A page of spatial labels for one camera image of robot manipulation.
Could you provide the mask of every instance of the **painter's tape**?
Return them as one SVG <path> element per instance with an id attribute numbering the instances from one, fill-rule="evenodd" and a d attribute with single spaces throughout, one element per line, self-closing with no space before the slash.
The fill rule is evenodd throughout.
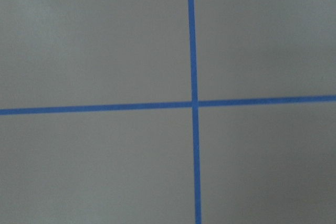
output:
<path id="1" fill-rule="evenodd" d="M 0 115 L 93 112 L 93 111 L 114 111 L 114 110 L 173 109 L 173 108 L 190 108 L 190 107 L 191 102 L 131 103 L 131 104 L 111 104 L 111 105 L 1 109 Z"/>
<path id="2" fill-rule="evenodd" d="M 198 103 L 198 106 L 200 107 L 241 106 L 241 105 L 284 104 L 284 103 L 335 102 L 335 101 L 336 101 L 336 95 L 318 95 L 318 96 L 309 96 L 309 97 L 209 100 L 209 101 L 200 101 Z"/>

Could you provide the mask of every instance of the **gray surface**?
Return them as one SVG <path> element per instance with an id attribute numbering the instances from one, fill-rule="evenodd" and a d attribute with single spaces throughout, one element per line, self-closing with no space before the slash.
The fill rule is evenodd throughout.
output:
<path id="1" fill-rule="evenodd" d="M 190 100 L 187 0 L 0 0 L 0 108 Z"/>
<path id="2" fill-rule="evenodd" d="M 202 108 L 203 223 L 336 222 L 336 104 Z"/>
<path id="3" fill-rule="evenodd" d="M 1 224 L 194 223 L 191 112 L 0 116 Z"/>
<path id="4" fill-rule="evenodd" d="M 199 98 L 334 94 L 336 0 L 195 0 Z"/>

